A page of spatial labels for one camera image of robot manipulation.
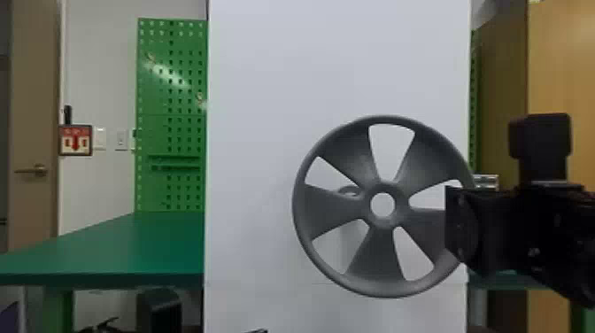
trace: light switch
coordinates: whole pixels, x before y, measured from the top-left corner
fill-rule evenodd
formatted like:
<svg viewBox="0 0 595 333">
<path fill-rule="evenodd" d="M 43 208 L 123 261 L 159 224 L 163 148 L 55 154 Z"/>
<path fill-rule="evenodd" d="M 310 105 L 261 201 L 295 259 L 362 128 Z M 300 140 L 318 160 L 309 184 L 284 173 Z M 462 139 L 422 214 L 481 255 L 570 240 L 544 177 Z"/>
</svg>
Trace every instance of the light switch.
<svg viewBox="0 0 595 333">
<path fill-rule="evenodd" d="M 105 128 L 93 128 L 93 150 L 107 150 L 107 131 Z"/>
<path fill-rule="evenodd" d="M 116 151 L 127 151 L 128 147 L 128 139 L 129 139 L 129 132 L 125 129 L 118 130 L 116 132 Z"/>
</svg>

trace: center hole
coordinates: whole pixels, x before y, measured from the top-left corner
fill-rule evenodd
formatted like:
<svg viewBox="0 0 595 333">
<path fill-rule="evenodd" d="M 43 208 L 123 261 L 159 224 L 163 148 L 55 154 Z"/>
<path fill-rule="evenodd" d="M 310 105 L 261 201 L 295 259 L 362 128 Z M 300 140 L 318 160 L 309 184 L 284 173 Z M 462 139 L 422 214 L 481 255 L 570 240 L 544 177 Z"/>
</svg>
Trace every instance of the center hole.
<svg viewBox="0 0 595 333">
<path fill-rule="evenodd" d="M 370 202 L 372 213 L 378 217 L 387 217 L 395 211 L 395 199 L 388 193 L 378 193 Z"/>
</svg>

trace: wheel spoke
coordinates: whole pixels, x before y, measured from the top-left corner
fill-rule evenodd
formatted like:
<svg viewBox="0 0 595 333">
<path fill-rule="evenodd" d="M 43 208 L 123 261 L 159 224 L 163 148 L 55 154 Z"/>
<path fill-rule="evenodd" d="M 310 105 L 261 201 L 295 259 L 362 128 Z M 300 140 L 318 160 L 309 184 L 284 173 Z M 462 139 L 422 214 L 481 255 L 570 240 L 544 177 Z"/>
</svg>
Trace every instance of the wheel spoke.
<svg viewBox="0 0 595 333">
<path fill-rule="evenodd" d="M 338 228 L 361 215 L 359 198 L 305 185 L 304 228 L 310 239 L 322 236 L 334 228 Z"/>
<path fill-rule="evenodd" d="M 327 146 L 321 157 L 362 188 L 380 180 L 372 155 L 368 127 L 339 136 Z"/>
<path fill-rule="evenodd" d="M 395 177 L 395 182 L 407 197 L 452 179 L 446 164 L 449 157 L 442 155 L 440 148 L 431 140 L 415 134 Z"/>
<path fill-rule="evenodd" d="M 371 228 L 346 274 L 369 280 L 404 280 L 392 231 Z"/>
<path fill-rule="evenodd" d="M 444 211 L 413 209 L 403 228 L 428 258 L 436 263 L 444 252 Z"/>
</svg>

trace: wheel rim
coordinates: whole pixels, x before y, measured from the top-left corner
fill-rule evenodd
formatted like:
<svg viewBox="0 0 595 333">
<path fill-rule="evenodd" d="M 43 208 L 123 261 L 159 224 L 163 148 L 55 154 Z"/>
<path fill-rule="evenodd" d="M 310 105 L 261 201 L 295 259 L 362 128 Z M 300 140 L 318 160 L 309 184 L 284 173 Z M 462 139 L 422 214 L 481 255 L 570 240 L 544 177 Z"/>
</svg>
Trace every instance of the wheel rim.
<svg viewBox="0 0 595 333">
<path fill-rule="evenodd" d="M 414 132 L 401 167 L 391 181 L 380 178 L 369 139 L 369 128 L 382 124 Z M 306 184 L 308 171 L 318 157 L 351 179 L 357 188 L 332 191 Z M 450 180 L 458 180 L 465 188 L 474 186 L 465 160 L 436 130 L 398 116 L 356 120 L 324 136 L 299 168 L 292 201 L 297 236 L 313 264 L 347 290 L 375 298 L 402 298 L 423 292 L 442 282 L 459 262 L 444 246 L 444 210 L 411 207 L 408 199 Z M 374 195 L 383 192 L 396 203 L 387 217 L 375 215 L 369 204 Z M 366 222 L 369 230 L 347 271 L 339 273 L 314 249 L 313 240 L 359 219 Z M 394 246 L 395 228 L 403 228 L 428 256 L 433 269 L 427 275 L 413 281 L 405 279 Z"/>
</svg>

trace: table leg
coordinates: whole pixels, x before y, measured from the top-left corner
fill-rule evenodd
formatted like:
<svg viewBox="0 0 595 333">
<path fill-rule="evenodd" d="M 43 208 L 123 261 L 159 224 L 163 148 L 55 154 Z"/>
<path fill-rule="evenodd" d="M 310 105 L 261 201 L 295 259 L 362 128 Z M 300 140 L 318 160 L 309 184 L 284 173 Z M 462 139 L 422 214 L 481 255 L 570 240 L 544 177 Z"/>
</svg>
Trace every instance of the table leg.
<svg viewBox="0 0 595 333">
<path fill-rule="evenodd" d="M 44 333 L 73 333 L 74 293 L 46 288 L 43 293 L 42 330 Z"/>
</svg>

